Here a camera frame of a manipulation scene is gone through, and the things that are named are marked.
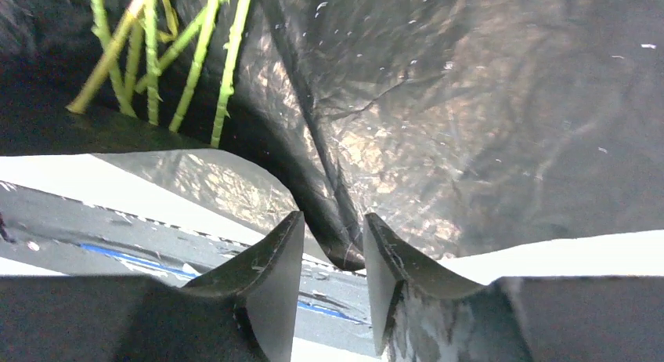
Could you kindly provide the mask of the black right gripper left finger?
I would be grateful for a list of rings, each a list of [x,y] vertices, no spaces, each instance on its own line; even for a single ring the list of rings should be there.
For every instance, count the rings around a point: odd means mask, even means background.
[[[1,280],[4,361],[288,361],[304,216],[182,287],[147,276]]]

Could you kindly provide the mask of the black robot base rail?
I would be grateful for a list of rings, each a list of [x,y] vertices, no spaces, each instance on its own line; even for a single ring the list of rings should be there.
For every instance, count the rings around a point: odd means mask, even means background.
[[[4,275],[145,274],[181,287],[247,248],[8,182],[1,185],[1,214]],[[304,256],[292,358],[376,360],[363,274]]]

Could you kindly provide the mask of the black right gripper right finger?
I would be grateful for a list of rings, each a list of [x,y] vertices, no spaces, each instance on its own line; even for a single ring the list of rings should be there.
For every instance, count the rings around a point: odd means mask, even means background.
[[[378,215],[364,256],[384,361],[660,361],[663,232],[435,260]]]

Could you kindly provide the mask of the pink fake flower bunch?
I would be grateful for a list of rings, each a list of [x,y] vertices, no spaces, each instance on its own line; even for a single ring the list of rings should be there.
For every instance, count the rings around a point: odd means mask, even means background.
[[[230,0],[207,0],[182,31],[170,0],[131,0],[115,29],[108,24],[104,0],[89,1],[92,33],[99,39],[103,53],[66,109],[73,114],[86,112],[101,85],[109,80],[122,114],[135,117],[133,97],[145,92],[148,122],[157,125],[160,77],[187,45],[195,42],[185,87],[168,125],[169,131],[178,132],[202,73],[216,17]]]

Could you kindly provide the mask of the black wrapping paper sheet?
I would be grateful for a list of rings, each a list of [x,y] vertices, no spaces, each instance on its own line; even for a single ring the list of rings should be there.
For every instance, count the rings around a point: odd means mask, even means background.
[[[63,111],[100,53],[89,0],[1,0],[1,145],[106,151],[268,230],[300,208],[363,267],[375,212],[433,259],[663,227],[663,0],[252,0],[219,152],[234,5],[179,136]]]

